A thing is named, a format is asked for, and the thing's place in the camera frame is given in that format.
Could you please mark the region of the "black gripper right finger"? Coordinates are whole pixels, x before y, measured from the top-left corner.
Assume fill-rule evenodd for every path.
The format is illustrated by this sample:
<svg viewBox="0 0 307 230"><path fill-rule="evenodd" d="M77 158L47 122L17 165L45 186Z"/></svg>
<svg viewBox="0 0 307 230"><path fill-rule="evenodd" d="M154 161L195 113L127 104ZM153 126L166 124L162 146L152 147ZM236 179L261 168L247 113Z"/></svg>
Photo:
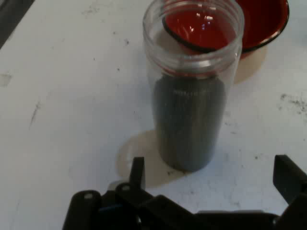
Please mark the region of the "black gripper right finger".
<svg viewBox="0 0 307 230"><path fill-rule="evenodd" d="M307 174L287 155L274 158L273 184L288 207L274 221L276 230L307 229Z"/></svg>

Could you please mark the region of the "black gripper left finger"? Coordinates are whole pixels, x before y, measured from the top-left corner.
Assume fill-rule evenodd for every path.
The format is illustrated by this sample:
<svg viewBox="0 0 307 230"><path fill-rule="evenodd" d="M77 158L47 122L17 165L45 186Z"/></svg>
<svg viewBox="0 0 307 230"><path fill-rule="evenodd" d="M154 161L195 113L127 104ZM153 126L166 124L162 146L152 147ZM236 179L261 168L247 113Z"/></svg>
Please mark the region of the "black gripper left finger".
<svg viewBox="0 0 307 230"><path fill-rule="evenodd" d="M135 157L127 182L103 195L95 190L76 193L63 224L65 230L191 230L195 215L165 196L145 191L143 157Z"/></svg>

